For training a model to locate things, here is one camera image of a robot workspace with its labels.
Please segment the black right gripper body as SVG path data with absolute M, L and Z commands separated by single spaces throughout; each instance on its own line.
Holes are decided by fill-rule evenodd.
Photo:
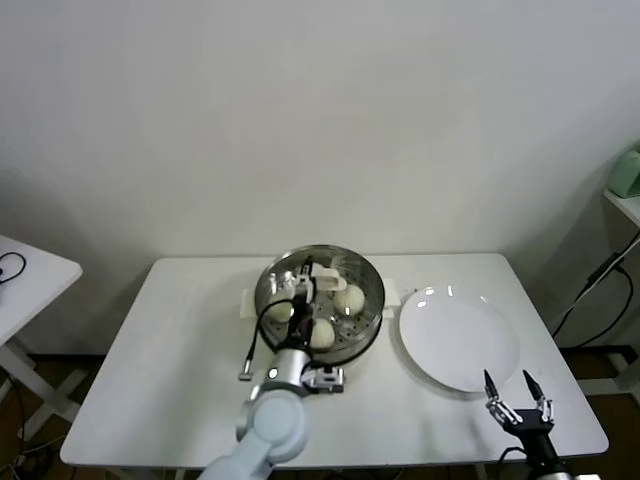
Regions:
M 536 409 L 516 410 L 517 421 L 507 421 L 507 432 L 522 444 L 526 463 L 532 470 L 567 470 L 558 456 L 549 434 L 553 423 L 544 421 Z

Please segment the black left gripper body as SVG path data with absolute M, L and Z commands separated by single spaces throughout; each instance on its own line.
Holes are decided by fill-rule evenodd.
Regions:
M 291 303 L 293 313 L 287 327 L 287 347 L 308 348 L 314 327 L 313 305 L 306 301 L 305 295 L 296 295 Z

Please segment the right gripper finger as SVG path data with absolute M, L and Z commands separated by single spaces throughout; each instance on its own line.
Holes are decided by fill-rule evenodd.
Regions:
M 484 382 L 487 395 L 486 408 L 492 418 L 499 425 L 516 425 L 518 414 L 500 399 L 498 389 L 487 370 L 484 370 Z
M 523 375 L 529 392 L 536 403 L 536 408 L 540 412 L 542 422 L 553 424 L 554 407 L 552 400 L 546 397 L 540 384 L 531 376 L 531 374 L 527 370 L 523 371 Z

